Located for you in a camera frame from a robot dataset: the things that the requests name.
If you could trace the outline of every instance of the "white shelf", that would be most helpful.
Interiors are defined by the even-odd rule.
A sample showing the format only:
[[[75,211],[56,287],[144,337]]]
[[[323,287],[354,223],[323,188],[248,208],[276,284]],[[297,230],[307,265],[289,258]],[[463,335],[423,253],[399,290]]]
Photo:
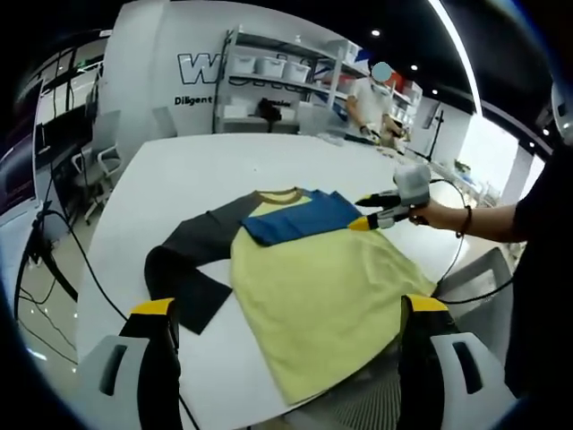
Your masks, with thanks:
[[[272,78],[269,76],[261,76],[260,74],[254,74],[254,73],[252,73],[252,74],[250,74],[250,73],[233,73],[233,74],[229,75],[229,79],[230,80],[233,80],[233,79],[241,80],[241,79],[243,79],[246,81],[279,83],[281,85],[287,85],[289,87],[300,88],[302,90],[319,92],[321,94],[327,94],[328,95],[330,93],[330,89],[320,88],[320,87],[317,87],[316,85],[312,85],[311,83],[287,81],[286,79],[282,79],[282,78]],[[346,100],[348,95],[344,94],[342,92],[337,92],[336,97],[338,99]]]
[[[267,124],[267,120],[258,116],[244,116],[238,118],[221,118],[225,124]],[[281,119],[274,123],[274,125],[299,125],[298,121],[294,119]]]
[[[408,96],[402,94],[401,92],[394,91],[394,96],[397,97],[398,99],[404,100],[408,105],[412,104],[412,100]]]
[[[243,47],[258,47],[280,51],[293,56],[303,56],[318,60],[329,60],[334,63],[337,61],[336,55],[317,47],[311,47],[310,45],[307,45],[303,42],[278,39],[274,36],[271,37],[251,31],[239,30],[236,34],[236,44]],[[342,71],[359,78],[368,76],[368,72],[348,63],[342,64]]]

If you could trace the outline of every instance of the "white chair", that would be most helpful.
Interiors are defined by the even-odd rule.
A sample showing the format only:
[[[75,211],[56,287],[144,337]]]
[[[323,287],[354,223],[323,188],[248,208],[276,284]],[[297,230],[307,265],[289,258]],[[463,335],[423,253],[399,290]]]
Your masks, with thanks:
[[[94,148],[84,149],[72,157],[72,164],[78,171],[73,182],[84,190],[88,202],[91,202],[91,206],[83,215],[86,224],[89,225],[93,211],[97,207],[103,208],[107,203],[114,189],[111,176],[121,168],[122,159],[117,151],[117,145],[114,145],[100,151]]]

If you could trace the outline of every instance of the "monitor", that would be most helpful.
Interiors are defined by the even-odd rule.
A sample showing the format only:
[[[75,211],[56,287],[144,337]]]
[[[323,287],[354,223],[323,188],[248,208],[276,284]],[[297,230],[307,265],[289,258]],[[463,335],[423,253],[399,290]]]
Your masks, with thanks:
[[[39,82],[16,101],[13,127],[0,142],[0,226],[38,204],[34,142],[41,89]]]
[[[83,146],[92,139],[91,120],[84,106],[68,110],[43,126],[44,145],[50,150],[64,151]]]
[[[0,285],[13,308],[16,285],[38,213],[34,142],[42,82],[14,105],[14,122],[0,142]]]

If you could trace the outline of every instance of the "white table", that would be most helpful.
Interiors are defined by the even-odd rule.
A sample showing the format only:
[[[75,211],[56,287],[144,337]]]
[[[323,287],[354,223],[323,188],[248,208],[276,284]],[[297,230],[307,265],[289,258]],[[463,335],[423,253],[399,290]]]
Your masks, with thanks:
[[[357,143],[336,146],[287,134],[215,134],[147,142],[119,180],[99,221],[90,262],[115,304],[129,313],[149,300],[143,265],[184,219],[258,190],[294,185],[339,191],[354,201],[393,187],[398,163]],[[457,192],[432,185],[432,196],[461,206]],[[458,249],[454,233],[415,227],[407,221],[385,231],[426,276],[438,280]],[[229,282],[229,261],[201,268]],[[87,271],[78,303],[80,359],[123,321]],[[203,430],[259,423],[291,409],[282,399],[234,295],[201,336],[180,330],[181,393]],[[182,420],[192,428],[182,410]]]

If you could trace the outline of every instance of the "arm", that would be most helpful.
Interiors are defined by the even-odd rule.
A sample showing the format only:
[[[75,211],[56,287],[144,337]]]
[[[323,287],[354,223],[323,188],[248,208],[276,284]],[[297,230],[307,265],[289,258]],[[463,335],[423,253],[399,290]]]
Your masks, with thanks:
[[[526,237],[514,228],[515,212],[516,205],[473,209],[467,234],[495,242],[523,242]],[[426,218],[434,228],[460,231],[467,218],[467,209],[448,208],[431,201],[425,208],[411,210],[410,214]]]
[[[400,127],[396,122],[390,118],[390,115],[382,115],[382,123],[386,125],[386,130],[396,133],[398,136],[402,134],[402,127]]]
[[[358,107],[357,107],[358,99],[356,96],[348,96],[346,100],[346,110],[348,111],[348,115],[359,127],[364,127],[366,124],[364,123],[363,119],[358,114]]]

